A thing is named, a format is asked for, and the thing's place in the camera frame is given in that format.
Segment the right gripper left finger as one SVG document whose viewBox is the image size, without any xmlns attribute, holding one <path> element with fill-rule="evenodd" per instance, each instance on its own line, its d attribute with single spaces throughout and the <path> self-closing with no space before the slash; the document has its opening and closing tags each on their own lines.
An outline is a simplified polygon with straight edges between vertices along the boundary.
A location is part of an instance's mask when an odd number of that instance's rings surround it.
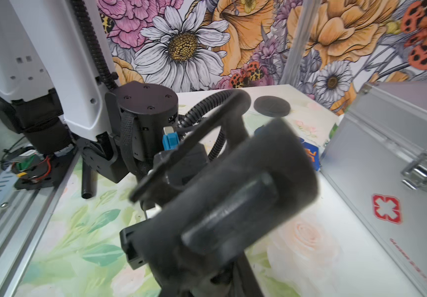
<svg viewBox="0 0 427 297">
<path fill-rule="evenodd" d="M 139 269 L 148 264 L 145 260 L 147 244 L 150 240 L 148 226 L 150 222 L 140 222 L 128 226 L 119 232 L 121 249 L 126 255 L 126 260 L 132 270 Z"/>
</svg>

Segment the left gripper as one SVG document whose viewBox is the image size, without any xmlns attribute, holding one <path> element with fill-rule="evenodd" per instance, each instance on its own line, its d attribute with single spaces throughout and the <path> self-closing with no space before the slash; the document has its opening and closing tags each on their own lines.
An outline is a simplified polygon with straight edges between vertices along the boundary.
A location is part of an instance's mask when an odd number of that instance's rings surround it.
<svg viewBox="0 0 427 297">
<path fill-rule="evenodd" d="M 154 197 L 176 197 L 187 184 L 209 164 L 205 147 L 196 144 L 176 165 L 155 183 Z"/>
</svg>

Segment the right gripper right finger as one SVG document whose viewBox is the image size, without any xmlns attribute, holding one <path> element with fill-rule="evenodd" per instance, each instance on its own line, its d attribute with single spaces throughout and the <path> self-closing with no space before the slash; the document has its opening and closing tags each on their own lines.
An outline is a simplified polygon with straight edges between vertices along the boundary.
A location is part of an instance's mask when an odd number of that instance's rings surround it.
<svg viewBox="0 0 427 297">
<path fill-rule="evenodd" d="M 246 256 L 239 256 L 234 263 L 232 290 L 233 297 L 264 296 Z"/>
</svg>

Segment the black round stand base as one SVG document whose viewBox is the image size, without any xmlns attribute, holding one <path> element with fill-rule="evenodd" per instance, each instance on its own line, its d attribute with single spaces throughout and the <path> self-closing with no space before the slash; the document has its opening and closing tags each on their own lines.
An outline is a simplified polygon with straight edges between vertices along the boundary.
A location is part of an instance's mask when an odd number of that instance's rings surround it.
<svg viewBox="0 0 427 297">
<path fill-rule="evenodd" d="M 315 171 L 289 175 L 263 168 L 248 148 L 252 137 L 145 221 L 145 260 L 161 296 L 232 297 L 237 258 L 315 201 Z"/>
</svg>

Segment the black microphone clip pole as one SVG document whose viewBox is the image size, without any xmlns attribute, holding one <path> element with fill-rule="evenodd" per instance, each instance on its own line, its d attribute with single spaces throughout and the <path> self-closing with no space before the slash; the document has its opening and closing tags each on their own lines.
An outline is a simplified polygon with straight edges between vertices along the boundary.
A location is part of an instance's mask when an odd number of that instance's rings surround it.
<svg viewBox="0 0 427 297">
<path fill-rule="evenodd" d="M 180 145 L 162 160 L 153 172 L 143 178 L 130 193 L 132 203 L 152 201 L 163 206 L 182 193 L 186 186 L 172 186 L 165 181 L 165 175 L 182 161 L 200 141 L 216 127 L 221 127 L 227 141 L 227 153 L 235 150 L 249 137 L 243 123 L 243 115 L 251 106 L 251 97 L 242 89 L 230 91 L 222 103 L 206 120 L 201 122 Z"/>
</svg>

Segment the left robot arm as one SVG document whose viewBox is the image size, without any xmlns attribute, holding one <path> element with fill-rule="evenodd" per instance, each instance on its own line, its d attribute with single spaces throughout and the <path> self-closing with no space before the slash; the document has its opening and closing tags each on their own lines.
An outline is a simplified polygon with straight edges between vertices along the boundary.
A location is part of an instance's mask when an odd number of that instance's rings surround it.
<svg viewBox="0 0 427 297">
<path fill-rule="evenodd" d="M 168 36 L 183 27 L 182 1 L 0 1 L 0 120 L 28 146 L 0 166 L 16 189 L 61 184 L 75 154 L 82 196 L 94 175 L 143 178 L 163 150 L 162 129 L 178 122 L 179 92 L 190 90 Z"/>
</svg>

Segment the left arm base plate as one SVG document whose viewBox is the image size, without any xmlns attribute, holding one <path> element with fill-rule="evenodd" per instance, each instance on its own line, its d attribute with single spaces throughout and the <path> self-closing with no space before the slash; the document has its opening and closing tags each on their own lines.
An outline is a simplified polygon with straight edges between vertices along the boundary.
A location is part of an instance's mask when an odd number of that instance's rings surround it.
<svg viewBox="0 0 427 297">
<path fill-rule="evenodd" d="M 76 156 L 77 149 L 71 148 L 59 155 L 33 153 L 12 162 L 9 169 L 17 177 L 15 189 L 34 190 L 59 186 Z"/>
</svg>

